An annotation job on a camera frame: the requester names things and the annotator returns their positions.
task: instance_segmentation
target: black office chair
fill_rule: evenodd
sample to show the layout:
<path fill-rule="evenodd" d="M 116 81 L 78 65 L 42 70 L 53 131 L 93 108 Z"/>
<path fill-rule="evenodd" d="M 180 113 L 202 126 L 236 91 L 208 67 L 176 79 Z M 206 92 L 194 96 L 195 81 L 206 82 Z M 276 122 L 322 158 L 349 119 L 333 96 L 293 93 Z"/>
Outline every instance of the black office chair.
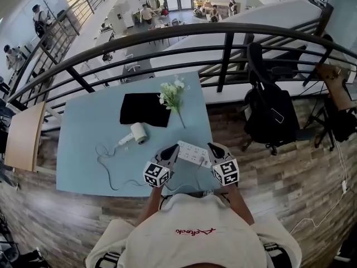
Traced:
<path fill-rule="evenodd" d="M 264 143 L 266 148 L 272 148 L 272 155 L 277 155 L 277 147 L 313 137 L 312 130 L 300 129 L 289 92 L 275 84 L 279 75 L 292 75 L 292 70 L 274 68 L 273 74 L 269 75 L 263 62 L 262 46 L 258 43 L 248 45 L 247 56 L 253 89 L 244 100 L 251 110 L 244 130 L 251 140 L 242 150 L 245 151 L 254 141 Z"/>

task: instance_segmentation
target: power strip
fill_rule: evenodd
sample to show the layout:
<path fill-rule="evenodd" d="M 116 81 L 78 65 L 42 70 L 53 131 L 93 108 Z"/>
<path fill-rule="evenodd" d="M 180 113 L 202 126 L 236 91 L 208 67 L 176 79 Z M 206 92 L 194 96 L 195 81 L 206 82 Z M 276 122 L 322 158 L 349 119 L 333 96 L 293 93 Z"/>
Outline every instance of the power strip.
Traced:
<path fill-rule="evenodd" d="M 180 152 L 178 153 L 178 157 L 180 159 L 186 160 L 188 162 L 192 162 L 194 164 L 201 164 L 201 157 L 204 158 L 202 166 L 206 168 L 211 168 L 212 164 L 208 155 L 208 151 L 206 149 L 197 147 L 195 145 L 179 141 L 177 144 L 180 145 Z"/>

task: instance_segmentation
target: black backpack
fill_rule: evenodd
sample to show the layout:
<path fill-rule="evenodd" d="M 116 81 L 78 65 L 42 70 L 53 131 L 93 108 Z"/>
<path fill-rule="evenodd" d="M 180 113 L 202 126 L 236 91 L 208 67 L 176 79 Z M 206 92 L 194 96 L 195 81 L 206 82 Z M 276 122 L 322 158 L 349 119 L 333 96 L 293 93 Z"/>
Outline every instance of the black backpack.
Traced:
<path fill-rule="evenodd" d="M 45 34 L 45 24 L 40 21 L 42 12 L 43 11 L 41 11 L 38 15 L 38 21 L 35 21 L 35 18 L 33 18 L 33 22 L 35 23 L 35 32 L 39 38 L 42 38 Z"/>

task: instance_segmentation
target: wooden floor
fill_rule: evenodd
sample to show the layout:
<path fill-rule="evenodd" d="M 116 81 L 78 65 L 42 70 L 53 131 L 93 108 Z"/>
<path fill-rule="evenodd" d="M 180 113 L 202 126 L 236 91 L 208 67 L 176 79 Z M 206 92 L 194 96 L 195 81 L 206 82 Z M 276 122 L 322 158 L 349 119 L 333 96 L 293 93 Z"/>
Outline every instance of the wooden floor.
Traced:
<path fill-rule="evenodd" d="M 307 120 L 313 101 L 295 101 L 301 125 Z M 271 156 L 263 145 L 252 144 L 242 153 L 243 122 L 235 107 L 209 109 L 213 139 L 230 147 L 240 167 L 239 187 L 255 216 L 272 212 L 290 231 L 302 218 L 320 223 L 342 195 L 343 170 L 337 149 L 329 151 L 328 139 L 319 149 L 312 141 L 300 141 L 278 149 Z M 357 143 L 355 136 L 341 144 L 349 180 L 357 192 Z M 45 163 L 55 166 L 56 141 L 42 146 Z M 145 199 L 94 197 L 59 192 L 55 176 L 16 171 L 13 176 L 22 189 L 0 184 L 1 210 L 6 216 L 22 253 L 36 246 L 53 268 L 82 267 L 111 219 L 133 222 Z M 303 222 L 294 232 L 303 252 L 303 267 L 327 267 L 341 241 L 356 222 L 356 195 L 348 192 L 326 220 L 315 228 Z"/>

